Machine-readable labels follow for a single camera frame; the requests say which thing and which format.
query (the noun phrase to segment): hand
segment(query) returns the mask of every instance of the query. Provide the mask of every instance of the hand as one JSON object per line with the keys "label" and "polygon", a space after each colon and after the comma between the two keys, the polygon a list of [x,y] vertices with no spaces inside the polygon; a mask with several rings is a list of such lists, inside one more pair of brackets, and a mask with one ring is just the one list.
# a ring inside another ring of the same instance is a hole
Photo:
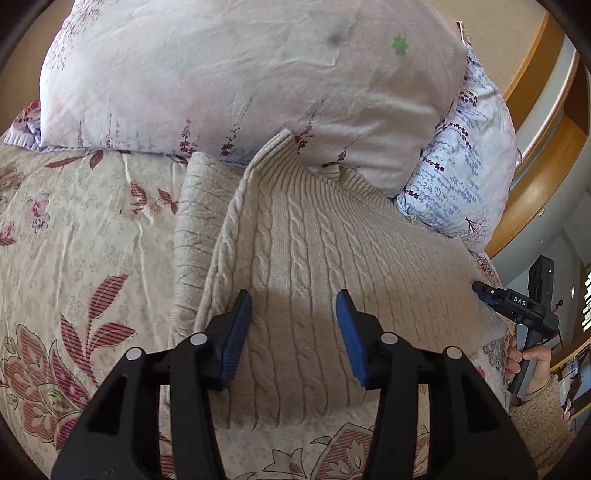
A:
{"label": "hand", "polygon": [[543,345],[536,345],[535,347],[520,352],[517,349],[517,337],[511,337],[509,340],[509,348],[507,349],[506,371],[505,376],[509,381],[513,380],[516,373],[521,371],[519,362],[521,360],[537,360],[535,365],[534,375],[531,377],[530,384],[527,387],[526,394],[529,395],[548,383],[550,379],[550,361],[552,359],[552,350]]}

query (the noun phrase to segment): blue floral pillow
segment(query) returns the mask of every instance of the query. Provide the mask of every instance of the blue floral pillow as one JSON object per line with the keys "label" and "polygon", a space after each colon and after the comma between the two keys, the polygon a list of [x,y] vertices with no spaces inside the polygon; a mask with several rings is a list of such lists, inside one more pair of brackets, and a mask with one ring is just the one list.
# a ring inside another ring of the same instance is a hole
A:
{"label": "blue floral pillow", "polygon": [[468,63],[455,116],[423,149],[395,204],[480,253],[501,220],[520,153],[505,101],[460,29]]}

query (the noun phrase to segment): wooden shelf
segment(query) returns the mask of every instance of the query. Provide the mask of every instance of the wooden shelf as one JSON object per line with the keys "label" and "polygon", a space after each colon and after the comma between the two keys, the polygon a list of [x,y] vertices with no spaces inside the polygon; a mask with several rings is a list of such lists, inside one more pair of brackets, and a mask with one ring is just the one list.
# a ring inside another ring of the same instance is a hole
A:
{"label": "wooden shelf", "polygon": [[527,57],[504,95],[516,131],[531,112],[548,82],[563,42],[564,32],[546,12]]}
{"label": "wooden shelf", "polygon": [[583,149],[588,130],[589,85],[587,70],[579,62],[563,117],[538,158],[509,192],[501,221],[486,246],[489,257],[505,248],[550,200]]}

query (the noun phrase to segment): window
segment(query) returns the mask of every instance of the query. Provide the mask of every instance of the window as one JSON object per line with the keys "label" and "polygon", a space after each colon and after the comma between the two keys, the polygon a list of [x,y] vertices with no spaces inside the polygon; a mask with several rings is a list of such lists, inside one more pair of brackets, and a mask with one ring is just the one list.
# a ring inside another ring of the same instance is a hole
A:
{"label": "window", "polygon": [[591,271],[585,281],[587,293],[585,293],[585,308],[583,309],[583,331],[591,327]]}

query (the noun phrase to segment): floral pillowcase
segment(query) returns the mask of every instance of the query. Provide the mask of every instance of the floral pillowcase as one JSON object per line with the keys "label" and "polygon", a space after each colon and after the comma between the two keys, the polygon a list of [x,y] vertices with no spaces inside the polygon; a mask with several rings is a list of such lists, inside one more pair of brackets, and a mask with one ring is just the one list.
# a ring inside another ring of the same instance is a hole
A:
{"label": "floral pillowcase", "polygon": [[306,166],[396,194],[465,68],[422,1],[76,0],[43,64],[40,144],[245,167],[288,128]]}
{"label": "floral pillowcase", "polygon": [[501,220],[520,157],[509,110],[462,28],[468,64],[455,116],[421,152],[398,209],[484,251]]}

